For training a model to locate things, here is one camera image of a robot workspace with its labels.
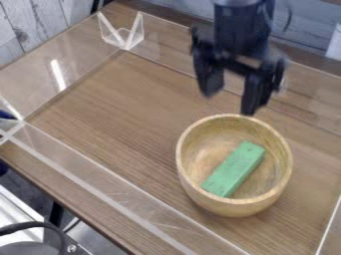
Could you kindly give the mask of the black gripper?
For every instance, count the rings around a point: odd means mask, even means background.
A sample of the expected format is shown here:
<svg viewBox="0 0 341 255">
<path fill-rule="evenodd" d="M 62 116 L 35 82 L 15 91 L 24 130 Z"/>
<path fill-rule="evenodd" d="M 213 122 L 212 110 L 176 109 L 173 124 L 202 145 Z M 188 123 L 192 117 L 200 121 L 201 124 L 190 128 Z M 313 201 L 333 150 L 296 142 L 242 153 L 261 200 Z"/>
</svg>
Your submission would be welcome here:
<svg viewBox="0 0 341 255">
<path fill-rule="evenodd" d="M 253 116 L 280 87 L 285 59 L 269 54 L 276 0 L 213 0 L 213 25 L 190 29 L 193 66 L 201 93 L 224 87 L 224 71 L 246 77 L 241 113 Z"/>
</svg>

